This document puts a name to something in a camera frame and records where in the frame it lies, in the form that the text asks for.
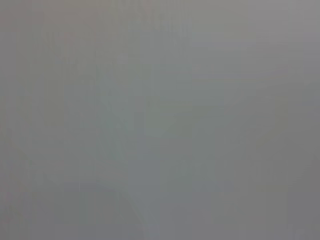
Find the gray surface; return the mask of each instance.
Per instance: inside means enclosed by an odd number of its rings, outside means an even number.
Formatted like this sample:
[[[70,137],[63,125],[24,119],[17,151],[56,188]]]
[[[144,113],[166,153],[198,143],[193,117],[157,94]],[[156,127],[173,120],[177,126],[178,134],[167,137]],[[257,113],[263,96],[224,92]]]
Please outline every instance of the gray surface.
[[[99,183],[151,240],[318,240],[319,7],[1,1],[0,205]]]

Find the white wall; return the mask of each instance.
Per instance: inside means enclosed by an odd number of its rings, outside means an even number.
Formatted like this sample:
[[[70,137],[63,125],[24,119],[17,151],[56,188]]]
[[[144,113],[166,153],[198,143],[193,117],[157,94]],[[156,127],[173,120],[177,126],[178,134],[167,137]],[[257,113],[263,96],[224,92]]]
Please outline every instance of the white wall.
[[[319,239],[312,0],[4,0],[0,199],[100,182],[150,239]]]

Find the gray wall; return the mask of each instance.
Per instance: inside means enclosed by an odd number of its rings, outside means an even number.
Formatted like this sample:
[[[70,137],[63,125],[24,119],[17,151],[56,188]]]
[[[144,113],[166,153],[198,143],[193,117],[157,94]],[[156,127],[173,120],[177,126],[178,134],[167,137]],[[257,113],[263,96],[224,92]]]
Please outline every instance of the gray wall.
[[[320,3],[2,0],[0,205],[127,193],[151,240],[320,238]]]

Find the blurry background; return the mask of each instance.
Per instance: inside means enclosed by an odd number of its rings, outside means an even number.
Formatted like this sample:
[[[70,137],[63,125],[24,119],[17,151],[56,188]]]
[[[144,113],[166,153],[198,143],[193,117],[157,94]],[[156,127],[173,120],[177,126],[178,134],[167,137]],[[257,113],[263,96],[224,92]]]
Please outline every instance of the blurry background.
[[[0,206],[127,193],[152,240],[319,239],[320,3],[3,0]]]

